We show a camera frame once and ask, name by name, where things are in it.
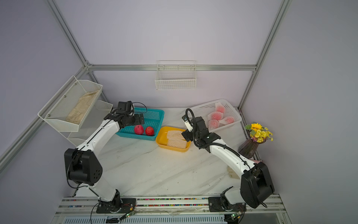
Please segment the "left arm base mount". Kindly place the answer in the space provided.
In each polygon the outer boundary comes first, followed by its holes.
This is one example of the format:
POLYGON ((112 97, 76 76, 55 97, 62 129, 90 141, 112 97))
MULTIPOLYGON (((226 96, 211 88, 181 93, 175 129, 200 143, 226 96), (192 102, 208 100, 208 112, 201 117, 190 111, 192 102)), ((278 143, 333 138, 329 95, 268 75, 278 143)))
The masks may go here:
POLYGON ((120 192, 116 190, 114 198, 106 202, 102 199, 98 200, 97 214, 120 213, 127 214, 134 211, 136 207, 136 198, 122 198, 120 192))

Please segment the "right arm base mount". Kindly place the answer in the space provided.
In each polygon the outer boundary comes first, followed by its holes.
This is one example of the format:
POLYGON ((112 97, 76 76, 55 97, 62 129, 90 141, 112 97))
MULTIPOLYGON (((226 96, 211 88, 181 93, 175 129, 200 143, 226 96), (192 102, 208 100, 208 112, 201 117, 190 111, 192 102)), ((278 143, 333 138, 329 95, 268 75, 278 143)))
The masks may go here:
POLYGON ((208 198, 210 212, 245 212, 246 203, 240 195, 240 188, 225 189, 219 197, 208 198))

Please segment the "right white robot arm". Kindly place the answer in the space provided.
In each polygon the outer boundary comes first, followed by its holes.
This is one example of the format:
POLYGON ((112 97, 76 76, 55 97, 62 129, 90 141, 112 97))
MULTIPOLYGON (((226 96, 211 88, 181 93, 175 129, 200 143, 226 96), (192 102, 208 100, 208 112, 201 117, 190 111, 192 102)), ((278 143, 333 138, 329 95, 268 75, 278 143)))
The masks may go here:
POLYGON ((225 210, 236 204, 245 203, 251 208, 267 205, 264 201, 274 193, 274 186, 268 167, 263 163, 256 163, 229 147, 216 133, 209 132, 202 117, 190 119, 182 117, 187 130, 182 132, 184 139, 193 142, 198 149, 205 149, 209 153, 224 161, 240 178, 238 188, 229 187, 221 193, 221 206, 225 210))

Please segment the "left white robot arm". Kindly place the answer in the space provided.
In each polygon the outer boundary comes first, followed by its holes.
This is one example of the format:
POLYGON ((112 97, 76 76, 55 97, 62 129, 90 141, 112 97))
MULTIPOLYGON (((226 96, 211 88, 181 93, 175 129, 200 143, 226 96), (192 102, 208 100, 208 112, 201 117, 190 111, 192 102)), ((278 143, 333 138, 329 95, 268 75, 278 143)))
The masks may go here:
POLYGON ((117 190, 102 177, 103 167, 98 156, 110 138, 120 129, 144 123, 144 115, 136 114, 133 109, 115 110, 106 115, 100 126, 87 140, 75 149, 69 148, 65 151, 67 181, 89 188, 102 202, 112 202, 117 190))

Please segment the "netted red apple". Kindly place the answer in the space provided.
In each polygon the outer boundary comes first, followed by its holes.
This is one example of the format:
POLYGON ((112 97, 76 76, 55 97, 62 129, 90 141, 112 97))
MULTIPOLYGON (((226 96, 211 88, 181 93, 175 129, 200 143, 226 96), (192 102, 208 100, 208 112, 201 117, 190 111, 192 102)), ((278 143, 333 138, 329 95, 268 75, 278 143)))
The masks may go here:
POLYGON ((154 135, 155 135, 154 128, 152 128, 152 127, 147 127, 147 128, 145 129, 145 134, 146 134, 147 136, 154 136, 154 135))
POLYGON ((134 132, 135 132, 136 135, 143 135, 143 133, 144 133, 145 131, 144 131, 144 128, 143 128, 142 125, 136 125, 136 126, 134 127, 134 132))

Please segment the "white foam net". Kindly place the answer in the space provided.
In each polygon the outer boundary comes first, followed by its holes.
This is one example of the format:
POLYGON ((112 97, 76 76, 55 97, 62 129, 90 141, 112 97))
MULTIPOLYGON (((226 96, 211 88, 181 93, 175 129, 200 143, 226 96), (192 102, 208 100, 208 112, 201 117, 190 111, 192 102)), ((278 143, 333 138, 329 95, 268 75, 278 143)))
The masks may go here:
POLYGON ((180 139, 168 139, 167 146, 172 149, 186 149, 187 142, 180 139))
POLYGON ((182 131, 178 130, 171 130, 167 132, 167 139, 174 139, 174 140, 185 140, 182 135, 182 131))

